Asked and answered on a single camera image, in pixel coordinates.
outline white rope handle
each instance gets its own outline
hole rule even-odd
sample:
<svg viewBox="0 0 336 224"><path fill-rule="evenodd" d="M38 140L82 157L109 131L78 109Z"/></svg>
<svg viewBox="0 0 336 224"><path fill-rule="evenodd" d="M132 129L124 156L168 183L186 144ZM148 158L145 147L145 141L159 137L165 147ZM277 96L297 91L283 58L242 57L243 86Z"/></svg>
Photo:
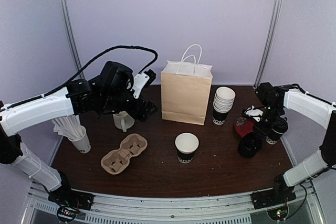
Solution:
<svg viewBox="0 0 336 224"><path fill-rule="evenodd" d="M201 59L201 56L202 56L202 47L199 45L199 44L192 44L191 46L189 46L188 48L187 48L187 50L184 52L184 54L183 54L183 56L182 56L182 58L181 58L181 62L183 62L183 60L184 60L184 56L186 55L186 53L188 52L188 50L190 49L190 48L192 48L193 46L198 46L199 48L200 48L200 53L199 53L199 57L198 57L198 61L197 61L197 65L199 64L199 60Z"/></svg>
<svg viewBox="0 0 336 224"><path fill-rule="evenodd" d="M193 75L195 75L196 57L195 57L194 55L189 55L189 56L185 57L183 60L181 60L179 66L178 66L178 68L177 68L177 70L176 70L176 74L179 73L179 69L180 69L180 66L182 65L182 63L183 63L187 58L189 58L189 57L194 57L194 72L193 72Z"/></svg>

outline stack of paper cups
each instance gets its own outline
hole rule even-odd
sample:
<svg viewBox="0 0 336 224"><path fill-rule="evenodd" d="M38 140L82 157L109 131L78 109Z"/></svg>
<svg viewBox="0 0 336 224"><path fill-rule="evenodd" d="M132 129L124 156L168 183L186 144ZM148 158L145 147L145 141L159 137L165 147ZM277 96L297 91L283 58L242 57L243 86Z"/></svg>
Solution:
<svg viewBox="0 0 336 224"><path fill-rule="evenodd" d="M228 87L220 87L216 90L213 102L214 111L212 121L214 124L222 125L229 114L235 101L236 93Z"/></svg>

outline wooden table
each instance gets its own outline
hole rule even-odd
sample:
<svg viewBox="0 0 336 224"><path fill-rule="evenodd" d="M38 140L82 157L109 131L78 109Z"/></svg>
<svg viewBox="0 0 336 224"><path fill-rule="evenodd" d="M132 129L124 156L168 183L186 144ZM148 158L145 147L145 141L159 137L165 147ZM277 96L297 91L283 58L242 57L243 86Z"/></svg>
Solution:
<svg viewBox="0 0 336 224"><path fill-rule="evenodd" d="M80 154L67 140L62 142L53 167L68 175L75 189L102 194L134 197L195 197L215 196L272 187L273 178L291 168L288 155L279 141L272 146L264 143L253 158L239 155L240 137L233 124L241 111L251 105L260 105L252 87L233 86L236 99L224 125L212 123L212 87L205 125L165 121L161 118L160 86L143 91L145 99L153 101L160 112L147 122L135 125L123 133L113 123L112 116L99 120L95 113L81 115L91 142L91 151ZM191 132L200 140L200 146L189 164L176 157L174 141L183 132ZM106 153L118 149L130 133L138 133L148 141L147 149L131 159L130 165L119 175L110 175L101 166Z"/></svg>

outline brown paper bag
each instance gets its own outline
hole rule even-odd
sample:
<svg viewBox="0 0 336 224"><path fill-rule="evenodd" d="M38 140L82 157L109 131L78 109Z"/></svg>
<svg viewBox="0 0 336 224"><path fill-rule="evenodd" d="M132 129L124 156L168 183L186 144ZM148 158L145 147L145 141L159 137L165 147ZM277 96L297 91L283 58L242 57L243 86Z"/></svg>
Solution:
<svg viewBox="0 0 336 224"><path fill-rule="evenodd" d="M162 119L183 123L204 125L212 83L209 65L196 64L194 55L184 58L187 51L197 44L191 45L181 61L167 61L161 72ZM189 57L194 63L184 62Z"/></svg>

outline lavender wall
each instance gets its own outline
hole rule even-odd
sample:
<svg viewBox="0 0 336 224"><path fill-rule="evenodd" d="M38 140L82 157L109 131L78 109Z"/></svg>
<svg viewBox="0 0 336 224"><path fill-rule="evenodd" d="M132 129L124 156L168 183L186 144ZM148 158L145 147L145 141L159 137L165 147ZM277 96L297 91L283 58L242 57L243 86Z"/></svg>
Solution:
<svg viewBox="0 0 336 224"><path fill-rule="evenodd" d="M304 89L336 101L336 0L283 0L279 24L263 81L299 83ZM291 111L286 138L297 162L321 145L324 129ZM314 180L327 223L334 223L336 173Z"/></svg>
<svg viewBox="0 0 336 224"><path fill-rule="evenodd" d="M75 72L59 0L0 0L0 99L13 103L49 91ZM49 162L57 135L50 123L20 132ZM31 181L0 165L0 223L18 223Z"/></svg>
<svg viewBox="0 0 336 224"><path fill-rule="evenodd" d="M180 60L193 43L203 46L201 62L214 65L214 83L252 84L267 37L274 0L68 0L82 63L114 45L141 45L166 60ZM85 71L97 75L106 60L139 71L152 55L117 51Z"/></svg>

